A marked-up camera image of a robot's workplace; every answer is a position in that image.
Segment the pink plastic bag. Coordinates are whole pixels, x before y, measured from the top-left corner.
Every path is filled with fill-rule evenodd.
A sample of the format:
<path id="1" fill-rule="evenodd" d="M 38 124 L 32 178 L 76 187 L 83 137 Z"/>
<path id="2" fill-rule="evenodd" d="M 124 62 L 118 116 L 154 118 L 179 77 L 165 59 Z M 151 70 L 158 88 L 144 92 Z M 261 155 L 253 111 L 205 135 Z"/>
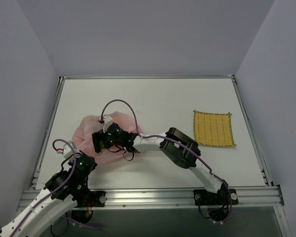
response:
<path id="1" fill-rule="evenodd" d="M 113 122 L 127 132 L 136 133 L 135 120 L 127 114 L 121 112 L 113 112 L 109 114 Z M 105 134 L 103 125 L 99 122 L 100 116 L 89 115 L 82 119 L 80 125 L 75 130 L 72 141 L 78 150 L 83 151 L 86 155 L 93 157 L 98 165 L 112 163 L 119 159 L 123 159 L 123 151 L 115 152 L 121 148 L 114 145 L 106 149 Z"/>

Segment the green fake fruit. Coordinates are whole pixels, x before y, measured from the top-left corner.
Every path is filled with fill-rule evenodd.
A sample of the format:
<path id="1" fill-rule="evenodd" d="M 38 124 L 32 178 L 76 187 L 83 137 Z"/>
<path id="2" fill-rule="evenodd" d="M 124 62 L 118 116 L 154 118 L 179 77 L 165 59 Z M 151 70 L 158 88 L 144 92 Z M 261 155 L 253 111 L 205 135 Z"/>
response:
<path id="1" fill-rule="evenodd" d="M 99 144 L 100 144 L 101 149 L 104 149 L 105 148 L 105 145 L 104 145 L 103 141 L 100 141 Z"/>

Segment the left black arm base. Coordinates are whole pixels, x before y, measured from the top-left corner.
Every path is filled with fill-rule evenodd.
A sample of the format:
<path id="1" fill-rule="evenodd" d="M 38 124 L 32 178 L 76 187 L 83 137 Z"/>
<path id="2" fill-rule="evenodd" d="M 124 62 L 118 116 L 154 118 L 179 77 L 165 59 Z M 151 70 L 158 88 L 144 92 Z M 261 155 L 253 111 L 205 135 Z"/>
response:
<path id="1" fill-rule="evenodd" d="M 80 223 L 86 224 L 93 217 L 92 207 L 104 207 L 107 200 L 105 191 L 87 191 L 76 198 L 76 208 L 86 208 L 85 210 L 72 210 L 71 218 Z"/>

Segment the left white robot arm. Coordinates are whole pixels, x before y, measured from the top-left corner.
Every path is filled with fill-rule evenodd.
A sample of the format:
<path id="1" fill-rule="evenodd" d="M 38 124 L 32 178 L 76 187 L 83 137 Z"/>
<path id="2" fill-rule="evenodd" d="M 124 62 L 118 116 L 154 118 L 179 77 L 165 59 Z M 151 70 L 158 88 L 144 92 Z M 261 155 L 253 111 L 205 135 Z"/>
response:
<path id="1" fill-rule="evenodd" d="M 72 154 L 71 158 L 69 170 L 54 174 L 28 206 L 0 228 L 0 237 L 37 237 L 71 209 L 94 204 L 88 176 L 97 163 L 80 153 Z"/>

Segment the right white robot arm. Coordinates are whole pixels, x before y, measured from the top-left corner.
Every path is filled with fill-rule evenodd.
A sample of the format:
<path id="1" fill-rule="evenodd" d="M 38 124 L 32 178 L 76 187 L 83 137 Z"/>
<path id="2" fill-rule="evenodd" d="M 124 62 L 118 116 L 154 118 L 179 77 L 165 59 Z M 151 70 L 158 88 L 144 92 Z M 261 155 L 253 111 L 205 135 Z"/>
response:
<path id="1" fill-rule="evenodd" d="M 178 129 L 171 127 L 167 132 L 156 135 L 144 135 L 124 131 L 117 123 L 106 129 L 94 132 L 92 142 L 96 153 L 116 147 L 125 153 L 143 153 L 160 151 L 176 166 L 189 169 L 209 192 L 213 203 L 222 203 L 230 194 L 228 184 L 214 174 L 212 168 L 201 158 L 198 144 Z"/>

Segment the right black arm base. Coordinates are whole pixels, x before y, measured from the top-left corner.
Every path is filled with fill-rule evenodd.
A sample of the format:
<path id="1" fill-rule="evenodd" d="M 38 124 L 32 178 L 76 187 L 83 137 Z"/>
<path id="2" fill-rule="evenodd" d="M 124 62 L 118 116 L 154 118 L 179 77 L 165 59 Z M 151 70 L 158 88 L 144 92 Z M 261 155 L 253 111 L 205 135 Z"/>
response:
<path id="1" fill-rule="evenodd" d="M 193 191 L 193 195 L 201 216 L 211 219 L 214 223 L 225 222 L 229 218 L 233 206 L 239 204 L 235 189 L 220 190 L 216 194 L 205 189 L 197 189 Z"/>

